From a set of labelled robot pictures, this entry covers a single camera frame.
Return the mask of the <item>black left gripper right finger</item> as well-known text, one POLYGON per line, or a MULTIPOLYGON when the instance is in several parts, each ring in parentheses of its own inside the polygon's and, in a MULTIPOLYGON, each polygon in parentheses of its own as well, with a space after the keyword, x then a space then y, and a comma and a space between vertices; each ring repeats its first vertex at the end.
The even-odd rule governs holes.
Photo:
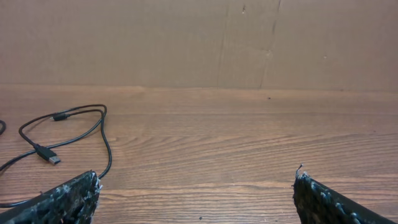
POLYGON ((295 171, 292 196, 302 224, 395 224, 313 179, 295 171))

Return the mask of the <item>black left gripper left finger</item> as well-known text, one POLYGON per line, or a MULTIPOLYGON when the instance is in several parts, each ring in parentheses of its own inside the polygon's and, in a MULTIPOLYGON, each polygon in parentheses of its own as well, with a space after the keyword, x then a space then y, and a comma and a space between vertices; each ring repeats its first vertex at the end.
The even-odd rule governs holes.
POLYGON ((89 170, 1 213, 1 223, 91 224, 98 206, 101 185, 89 170))

